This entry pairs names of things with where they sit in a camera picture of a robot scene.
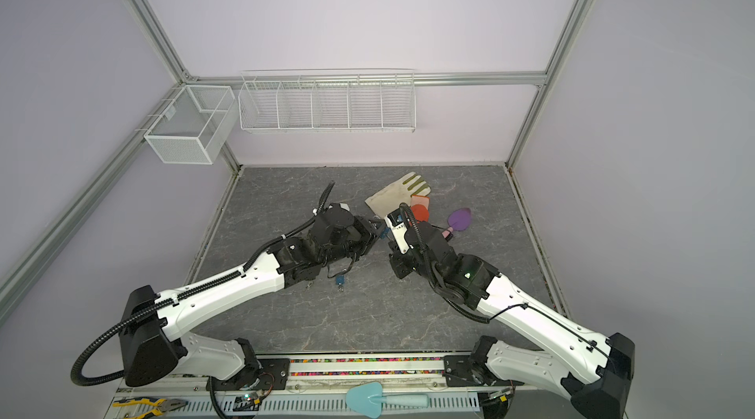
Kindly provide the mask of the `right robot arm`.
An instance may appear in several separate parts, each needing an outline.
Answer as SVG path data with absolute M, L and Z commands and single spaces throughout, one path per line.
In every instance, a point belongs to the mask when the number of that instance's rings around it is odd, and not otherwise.
M 415 273 L 457 313 L 480 324 L 504 324 L 536 346 L 529 350 L 483 336 L 470 356 L 478 369 L 568 399 L 585 418 L 624 417 L 635 370 L 630 338 L 585 328 L 482 258 L 456 253 L 441 230 L 417 221 L 405 204 L 385 222 L 399 279 Z

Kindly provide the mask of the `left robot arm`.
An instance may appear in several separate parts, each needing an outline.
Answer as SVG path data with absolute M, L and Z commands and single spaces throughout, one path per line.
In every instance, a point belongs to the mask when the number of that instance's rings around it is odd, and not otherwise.
M 122 379 L 141 387 L 188 373 L 253 384 L 261 364 L 247 340 L 217 340 L 193 330 L 247 301 L 314 281 L 334 262 L 355 264 L 371 251 L 385 222 L 330 202 L 331 191 L 324 189 L 304 224 L 263 243 L 240 266 L 178 289 L 156 292 L 145 285 L 133 290 L 121 320 L 74 361 L 72 383 L 93 387 Z

